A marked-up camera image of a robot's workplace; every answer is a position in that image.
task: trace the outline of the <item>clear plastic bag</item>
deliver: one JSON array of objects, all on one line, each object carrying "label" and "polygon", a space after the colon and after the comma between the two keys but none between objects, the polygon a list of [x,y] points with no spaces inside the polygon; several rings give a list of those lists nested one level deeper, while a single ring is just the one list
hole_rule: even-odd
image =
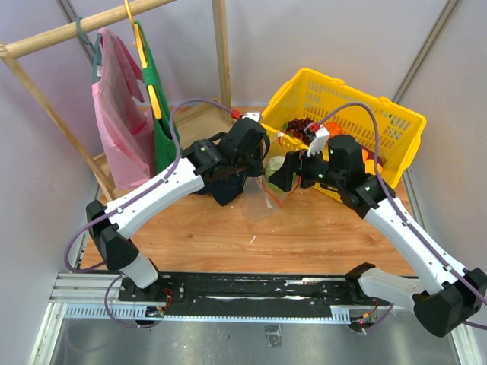
[{"label": "clear plastic bag", "polygon": [[281,136],[281,132],[269,136],[271,142],[269,153],[263,161],[266,174],[258,178],[247,178],[243,186],[245,214],[251,221],[258,221],[278,212],[283,207],[286,198],[299,185],[299,180],[296,177],[293,189],[290,192],[283,192],[267,181],[269,176],[282,165],[285,159],[285,152],[280,141]]}]

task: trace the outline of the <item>metal floor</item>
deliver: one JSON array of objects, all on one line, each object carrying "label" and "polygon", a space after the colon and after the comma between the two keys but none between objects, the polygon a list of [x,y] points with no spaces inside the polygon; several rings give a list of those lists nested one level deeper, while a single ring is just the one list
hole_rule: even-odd
[{"label": "metal floor", "polygon": [[345,325],[287,323],[279,339],[269,335],[266,326],[162,322],[151,330],[135,330],[105,319],[67,319],[51,364],[460,363],[450,336],[430,335],[404,311],[394,311],[369,335],[351,332]]}]

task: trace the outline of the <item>wooden post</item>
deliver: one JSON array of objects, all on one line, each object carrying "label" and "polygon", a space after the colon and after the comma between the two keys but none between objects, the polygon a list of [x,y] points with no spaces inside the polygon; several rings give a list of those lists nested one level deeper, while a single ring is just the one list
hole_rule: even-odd
[{"label": "wooden post", "polygon": [[[173,1],[174,0],[135,0],[134,2],[129,3],[129,5],[132,15],[137,15]],[[83,33],[89,33],[126,18],[127,10],[125,9],[125,5],[120,5],[116,8],[102,11],[101,13],[81,19],[81,31]],[[71,38],[76,38],[77,36],[78,31],[76,30],[76,23],[73,22],[48,30],[44,33],[39,33],[35,36],[30,36],[24,40],[10,43],[6,45],[5,48],[12,58],[18,59],[19,57],[70,40]]]},{"label": "wooden post", "polygon": [[221,103],[231,109],[230,62],[228,61],[227,10],[225,0],[212,0],[212,7]]},{"label": "wooden post", "polygon": [[84,146],[81,142],[73,135],[71,129],[66,125],[64,120],[62,120],[61,116],[58,112],[54,109],[51,105],[49,100],[47,99],[46,95],[39,89],[35,82],[33,82],[32,78],[30,78],[29,74],[26,73],[22,65],[14,59],[5,48],[4,43],[0,42],[0,58],[2,61],[10,68],[10,71],[17,76],[17,78],[21,81],[21,83],[25,86],[25,88],[30,92],[33,98],[37,101],[37,103],[44,109],[47,115],[54,121],[54,123],[61,129],[61,132],[64,133],[66,138],[71,142],[71,144],[76,148],[76,151],[84,158],[87,162],[89,167],[93,170],[95,176],[97,177],[98,181],[103,183],[109,190],[115,189],[115,186],[110,182],[108,177],[103,173],[101,168],[96,165],[91,155],[86,151]]}]

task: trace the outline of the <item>yellow basket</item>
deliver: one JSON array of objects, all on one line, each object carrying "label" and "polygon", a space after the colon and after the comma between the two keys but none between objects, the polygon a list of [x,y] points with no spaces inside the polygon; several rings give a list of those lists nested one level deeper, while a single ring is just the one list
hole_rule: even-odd
[{"label": "yellow basket", "polygon": [[[426,118],[386,97],[372,97],[347,86],[343,80],[302,68],[272,97],[263,112],[263,126],[269,135],[275,135],[282,130],[285,122],[307,117],[318,122],[329,112],[352,101],[367,104],[377,118],[379,156],[385,160],[382,177],[395,188],[418,151]],[[362,146],[374,150],[374,125],[364,109],[351,106],[331,120],[339,123],[343,132],[354,136]],[[307,149],[307,145],[288,135],[282,136],[281,142],[285,152]],[[328,160],[327,149],[323,158]],[[322,189],[317,184],[315,188],[340,200],[337,193]]]}]

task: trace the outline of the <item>orange fruit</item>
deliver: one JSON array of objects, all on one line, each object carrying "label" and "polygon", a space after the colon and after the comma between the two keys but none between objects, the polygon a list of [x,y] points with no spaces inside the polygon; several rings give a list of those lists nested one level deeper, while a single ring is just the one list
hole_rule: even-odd
[{"label": "orange fruit", "polygon": [[[382,174],[384,169],[380,164],[377,164],[377,169],[379,170],[379,173]],[[365,161],[365,172],[366,173],[371,173],[372,175],[375,175],[375,170],[374,170],[374,160],[366,160]]]},{"label": "orange fruit", "polygon": [[368,151],[365,148],[362,148],[362,160],[364,162],[368,160]]},{"label": "orange fruit", "polygon": [[327,122],[325,128],[328,130],[330,138],[343,134],[342,126],[337,122]]}]

